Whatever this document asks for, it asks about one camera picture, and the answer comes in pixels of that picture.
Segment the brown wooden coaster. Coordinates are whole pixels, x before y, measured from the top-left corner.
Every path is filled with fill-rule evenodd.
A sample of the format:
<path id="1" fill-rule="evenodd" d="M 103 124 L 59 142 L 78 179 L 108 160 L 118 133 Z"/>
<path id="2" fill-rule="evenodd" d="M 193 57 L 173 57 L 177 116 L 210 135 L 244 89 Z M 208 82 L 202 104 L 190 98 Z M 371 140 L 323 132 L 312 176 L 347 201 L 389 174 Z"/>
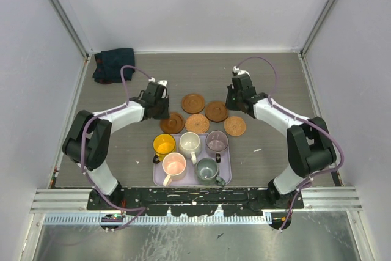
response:
<path id="1" fill-rule="evenodd" d="M 163 133 L 177 134 L 185 127 L 185 119 L 178 112 L 170 112 L 169 118 L 162 119 L 159 125 Z"/>
<path id="2" fill-rule="evenodd" d="M 228 114 L 229 111 L 223 101 L 211 101 L 205 106 L 205 116 L 212 122 L 223 122 Z"/>
<path id="3" fill-rule="evenodd" d="M 181 107 L 188 114 L 198 114 L 205 107 L 205 99 L 200 94 L 190 93 L 182 98 Z"/>

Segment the woven rattan coaster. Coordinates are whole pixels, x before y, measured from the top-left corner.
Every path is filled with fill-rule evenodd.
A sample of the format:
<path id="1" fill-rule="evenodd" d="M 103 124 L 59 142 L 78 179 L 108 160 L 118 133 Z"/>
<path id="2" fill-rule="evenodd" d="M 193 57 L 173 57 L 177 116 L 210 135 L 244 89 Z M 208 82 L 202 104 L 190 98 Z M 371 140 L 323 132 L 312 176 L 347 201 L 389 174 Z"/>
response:
<path id="1" fill-rule="evenodd" d="M 206 133 L 209 130 L 210 121 L 203 114 L 193 114 L 186 119 L 185 128 L 188 132 Z"/>
<path id="2" fill-rule="evenodd" d="M 245 133 L 246 123 L 238 116 L 229 116 L 224 121 L 224 130 L 227 134 L 238 137 Z"/>

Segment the purple glass mug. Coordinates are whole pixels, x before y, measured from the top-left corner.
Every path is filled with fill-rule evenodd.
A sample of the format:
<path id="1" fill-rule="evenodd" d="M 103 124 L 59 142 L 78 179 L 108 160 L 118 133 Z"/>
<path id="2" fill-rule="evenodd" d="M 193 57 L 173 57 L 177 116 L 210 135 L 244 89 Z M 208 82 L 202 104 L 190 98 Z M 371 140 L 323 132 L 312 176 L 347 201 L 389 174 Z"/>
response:
<path id="1" fill-rule="evenodd" d="M 228 145 L 228 136 L 223 131 L 212 131 L 206 136 L 205 150 L 217 163 L 221 162 L 223 154 L 228 150 Z"/>

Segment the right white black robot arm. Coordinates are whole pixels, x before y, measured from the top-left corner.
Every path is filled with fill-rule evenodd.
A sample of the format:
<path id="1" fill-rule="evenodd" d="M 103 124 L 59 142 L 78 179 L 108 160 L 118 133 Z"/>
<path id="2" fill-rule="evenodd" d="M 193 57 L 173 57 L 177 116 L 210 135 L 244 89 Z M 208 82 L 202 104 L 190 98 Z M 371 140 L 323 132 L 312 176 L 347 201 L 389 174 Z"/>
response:
<path id="1" fill-rule="evenodd" d="M 310 175 L 335 163 L 337 156 L 325 121 L 309 119 L 279 105 L 269 95 L 256 93 L 250 74 L 245 70 L 233 72 L 227 86 L 226 107 L 242 111 L 282 133 L 287 139 L 288 166 L 268 183 L 268 201 L 282 208 L 290 193 Z"/>

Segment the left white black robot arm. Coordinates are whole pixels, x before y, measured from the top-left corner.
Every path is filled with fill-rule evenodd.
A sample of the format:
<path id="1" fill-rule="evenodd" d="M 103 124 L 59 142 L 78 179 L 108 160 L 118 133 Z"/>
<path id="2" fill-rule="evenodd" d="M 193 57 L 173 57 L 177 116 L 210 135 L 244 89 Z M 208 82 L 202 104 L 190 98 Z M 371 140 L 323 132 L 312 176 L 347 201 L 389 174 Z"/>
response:
<path id="1" fill-rule="evenodd" d="M 80 165 L 107 209 L 115 210 L 123 201 L 122 186 L 106 162 L 111 135 L 147 119 L 167 119 L 168 108 L 167 81 L 151 80 L 139 96 L 129 98 L 116 108 L 77 113 L 62 145 L 62 152 Z"/>

